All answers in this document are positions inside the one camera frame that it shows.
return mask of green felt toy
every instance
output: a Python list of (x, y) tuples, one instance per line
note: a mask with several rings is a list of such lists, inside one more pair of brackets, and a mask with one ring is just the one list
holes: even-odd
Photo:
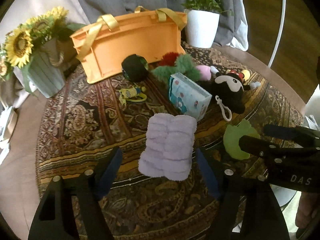
[(186, 77), (194, 82), (201, 78), (201, 73), (195, 68), (192, 57), (189, 54), (180, 55), (175, 61), (175, 66), (159, 66), (152, 70), (152, 74), (161, 82), (169, 84), (169, 78), (175, 73), (184, 74)]
[(250, 157), (249, 153), (242, 151), (239, 147), (239, 139), (244, 135), (249, 135), (260, 139), (260, 135), (246, 119), (242, 119), (238, 126), (228, 124), (223, 135), (223, 145), (226, 149), (226, 152), (229, 153), (229, 155), (234, 159), (244, 160), (249, 159)]

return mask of purple towel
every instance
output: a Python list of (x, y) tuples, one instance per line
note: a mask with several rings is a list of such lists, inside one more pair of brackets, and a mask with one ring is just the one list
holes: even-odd
[(196, 119), (159, 113), (149, 119), (139, 171), (150, 177), (185, 180), (191, 170)]

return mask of wooden floor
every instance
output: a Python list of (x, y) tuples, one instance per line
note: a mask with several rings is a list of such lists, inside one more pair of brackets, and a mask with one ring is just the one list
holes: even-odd
[[(248, 52), (268, 65), (278, 35), (282, 0), (244, 0)], [(318, 82), (320, 27), (303, 0), (287, 0), (281, 41), (271, 68), (307, 102)]]

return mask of red fluffy toy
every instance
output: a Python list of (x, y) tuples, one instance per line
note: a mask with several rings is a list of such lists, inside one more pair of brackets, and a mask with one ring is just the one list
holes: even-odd
[(179, 53), (176, 52), (168, 52), (163, 55), (162, 59), (159, 62), (159, 66), (171, 66), (174, 67), (174, 62), (176, 61)]

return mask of ribbed white pot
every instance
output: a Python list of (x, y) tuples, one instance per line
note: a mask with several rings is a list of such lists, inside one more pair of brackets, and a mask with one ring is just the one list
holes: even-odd
[(191, 10), (186, 26), (187, 42), (198, 48), (210, 48), (217, 33), (220, 14)]

